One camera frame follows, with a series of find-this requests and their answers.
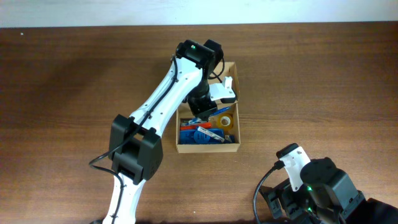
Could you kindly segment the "cardboard box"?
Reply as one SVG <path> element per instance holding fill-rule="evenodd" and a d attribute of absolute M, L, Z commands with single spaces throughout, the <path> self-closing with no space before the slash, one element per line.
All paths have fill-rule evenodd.
<path fill-rule="evenodd" d="M 193 118 L 192 112 L 186 103 L 182 103 L 177 109 L 176 118 L 176 147 L 177 152 L 183 153 L 209 153 L 209 152 L 237 152 L 241 145 L 240 126 L 239 126 L 239 110 L 238 100 L 240 97 L 239 81 L 236 64 L 234 62 L 221 63 L 215 69 L 216 73 L 220 73 L 220 78 L 231 77 L 231 89 L 236 95 L 236 100 L 233 103 L 222 103 L 221 100 L 216 100 L 218 109 L 225 109 L 226 111 L 209 117 L 209 122 L 213 129 L 220 128 L 223 130 L 221 135 L 227 138 L 225 142 L 217 141 L 210 138 L 206 144 L 186 144 L 181 137 L 181 124 Z"/>

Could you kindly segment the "blue whiteboard marker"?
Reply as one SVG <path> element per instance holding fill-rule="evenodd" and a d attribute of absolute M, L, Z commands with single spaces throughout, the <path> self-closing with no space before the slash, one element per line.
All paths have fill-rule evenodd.
<path fill-rule="evenodd" d="M 225 141 L 225 138 L 223 138 L 223 137 L 221 137 L 221 136 L 219 136 L 219 135 L 217 135 L 217 134 L 215 134 L 215 133 L 213 133 L 213 132 L 211 132 L 211 131 L 209 131 L 209 130 L 201 127 L 201 126 L 197 127 L 197 130 L 199 132 L 201 132 L 203 134 L 206 134 L 207 136 L 217 140 L 217 141 L 220 141 L 220 142 L 224 142 Z"/>

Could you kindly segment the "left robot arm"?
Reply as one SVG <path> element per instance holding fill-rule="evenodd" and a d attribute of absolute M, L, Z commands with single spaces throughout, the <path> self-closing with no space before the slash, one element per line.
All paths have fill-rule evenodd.
<path fill-rule="evenodd" d="M 186 40 L 178 44 L 169 71 L 147 101 L 111 125 L 109 150 L 114 190 L 102 223 L 134 222 L 141 190 L 162 162 L 162 134 L 181 103 L 188 103 L 194 117 L 208 119 L 216 112 L 208 79 L 224 56 L 221 44 L 203 45 Z"/>

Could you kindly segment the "blue plastic tray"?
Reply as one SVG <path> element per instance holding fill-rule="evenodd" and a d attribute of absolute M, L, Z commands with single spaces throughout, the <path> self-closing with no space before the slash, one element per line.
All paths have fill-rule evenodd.
<path fill-rule="evenodd" d="M 180 131 L 180 144 L 221 144 L 220 139 L 215 139 L 197 129 Z"/>

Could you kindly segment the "yellow tape roll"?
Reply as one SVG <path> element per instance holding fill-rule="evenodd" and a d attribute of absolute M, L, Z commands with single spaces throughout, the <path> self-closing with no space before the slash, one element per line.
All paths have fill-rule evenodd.
<path fill-rule="evenodd" d="M 221 114 L 216 120 L 216 126 L 224 131 L 229 131 L 233 128 L 233 117 L 231 114 Z"/>

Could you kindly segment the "blue ballpoint pen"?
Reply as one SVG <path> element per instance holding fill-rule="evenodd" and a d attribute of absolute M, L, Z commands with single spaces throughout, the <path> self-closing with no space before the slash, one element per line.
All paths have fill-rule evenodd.
<path fill-rule="evenodd" d="M 222 108 L 222 109 L 217 110 L 216 112 L 214 112 L 214 113 L 211 114 L 210 116 L 219 115 L 219 114 L 221 114 L 221 113 L 224 113 L 224 112 L 228 111 L 230 108 L 231 108 L 230 106 L 224 107 L 224 108 Z M 188 123 L 189 123 L 189 124 L 193 124 L 193 123 L 199 123 L 200 121 L 202 121 L 202 119 L 200 119 L 200 118 L 193 118 L 193 119 L 191 119 Z"/>

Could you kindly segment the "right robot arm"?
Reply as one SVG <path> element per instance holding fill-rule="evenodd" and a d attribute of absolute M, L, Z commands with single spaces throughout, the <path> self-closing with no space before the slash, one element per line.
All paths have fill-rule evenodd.
<path fill-rule="evenodd" d="M 262 184 L 278 168 L 260 181 L 255 194 L 261 194 L 274 219 L 286 215 L 287 223 L 397 224 L 397 208 L 373 198 L 366 199 L 349 175 L 325 157 L 312 159 L 300 171 L 303 182 L 296 192 L 289 180 L 274 188 Z"/>

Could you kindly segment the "white blue staples box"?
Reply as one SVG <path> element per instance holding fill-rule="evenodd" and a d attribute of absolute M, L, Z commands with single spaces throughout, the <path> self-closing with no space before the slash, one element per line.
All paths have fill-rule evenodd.
<path fill-rule="evenodd" d="M 235 143 L 234 136 L 233 135 L 225 135 L 224 143 L 225 144 L 234 144 Z"/>

